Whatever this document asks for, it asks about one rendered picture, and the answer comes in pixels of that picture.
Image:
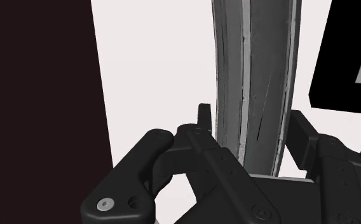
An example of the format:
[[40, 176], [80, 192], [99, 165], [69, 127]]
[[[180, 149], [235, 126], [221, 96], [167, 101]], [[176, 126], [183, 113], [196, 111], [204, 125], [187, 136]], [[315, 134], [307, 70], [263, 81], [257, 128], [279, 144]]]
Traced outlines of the long grey curved object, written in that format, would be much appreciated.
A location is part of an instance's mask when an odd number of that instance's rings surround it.
[[302, 0], [211, 0], [215, 138], [248, 173], [277, 176], [289, 126]]

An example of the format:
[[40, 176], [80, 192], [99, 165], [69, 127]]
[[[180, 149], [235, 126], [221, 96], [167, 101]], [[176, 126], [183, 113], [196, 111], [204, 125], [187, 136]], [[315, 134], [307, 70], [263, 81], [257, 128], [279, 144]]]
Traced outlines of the black box with grey panel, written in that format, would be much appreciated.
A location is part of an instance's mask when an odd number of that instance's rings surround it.
[[361, 0], [332, 0], [309, 91], [313, 108], [361, 113]]

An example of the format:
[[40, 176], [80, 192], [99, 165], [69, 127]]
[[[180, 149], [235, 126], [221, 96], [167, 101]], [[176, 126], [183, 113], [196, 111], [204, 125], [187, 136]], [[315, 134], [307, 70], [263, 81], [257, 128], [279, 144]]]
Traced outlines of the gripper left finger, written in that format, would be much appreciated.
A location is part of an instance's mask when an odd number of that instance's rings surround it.
[[210, 132], [210, 105], [176, 134], [152, 129], [82, 202], [82, 224], [157, 224], [155, 198], [187, 174], [197, 203], [175, 224], [282, 224], [267, 196]]

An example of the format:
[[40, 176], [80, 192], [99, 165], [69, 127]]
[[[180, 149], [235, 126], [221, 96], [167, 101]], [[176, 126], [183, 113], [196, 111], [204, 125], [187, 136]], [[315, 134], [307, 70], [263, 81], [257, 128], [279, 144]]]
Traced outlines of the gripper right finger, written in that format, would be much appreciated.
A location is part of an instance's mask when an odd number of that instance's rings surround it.
[[321, 134], [298, 110], [290, 113], [287, 148], [320, 189], [320, 224], [361, 224], [361, 152]]

